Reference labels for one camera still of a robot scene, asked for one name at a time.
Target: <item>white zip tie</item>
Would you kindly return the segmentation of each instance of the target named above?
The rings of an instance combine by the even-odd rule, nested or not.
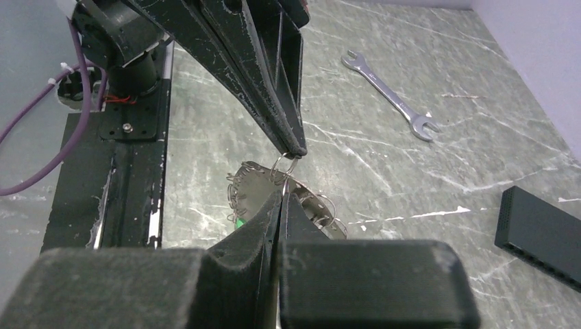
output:
[[[65,63],[65,62],[62,62],[62,63],[60,63],[60,68],[61,68],[61,69],[63,69],[63,70],[67,69],[67,70],[69,70],[71,73],[74,73],[74,72],[75,72],[75,70],[73,70],[73,68],[72,68],[72,67],[70,67],[70,66],[69,66],[67,63]]]

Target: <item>black cylinder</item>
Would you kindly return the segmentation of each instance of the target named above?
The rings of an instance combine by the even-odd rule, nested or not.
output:
[[[150,53],[144,53],[125,67],[108,70],[109,87],[116,96],[145,96],[158,86],[158,72]]]

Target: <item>wrench jaw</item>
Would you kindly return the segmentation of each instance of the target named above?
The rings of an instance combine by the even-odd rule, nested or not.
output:
[[[412,122],[410,123],[412,133],[423,141],[431,142],[433,141],[433,138],[427,132],[425,132],[424,125],[431,130],[434,130],[435,132],[440,132],[440,127],[438,127],[438,124],[435,120],[423,115],[419,115],[413,118]]]
[[[341,56],[341,62],[345,67],[353,71],[360,72],[363,66],[366,66],[365,57],[357,51],[347,50],[347,56]]]

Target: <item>black box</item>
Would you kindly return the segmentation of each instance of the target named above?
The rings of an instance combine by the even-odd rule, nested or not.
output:
[[[513,186],[502,193],[494,244],[581,292],[581,221]]]

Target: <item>wrench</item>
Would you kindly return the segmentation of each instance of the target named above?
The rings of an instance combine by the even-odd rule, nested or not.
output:
[[[401,115],[406,118],[412,129],[412,133],[419,139],[431,142],[432,137],[423,130],[423,126],[426,125],[435,132],[440,132],[440,128],[436,121],[425,115],[420,115],[416,113],[412,108],[410,108],[404,101],[397,96],[380,78],[378,78],[373,71],[367,66],[365,62],[365,57],[356,51],[347,51],[351,56],[341,56],[341,62],[347,68],[357,71],[363,75],[367,81],[369,81],[375,89],[377,89],[387,100],[393,105]]]

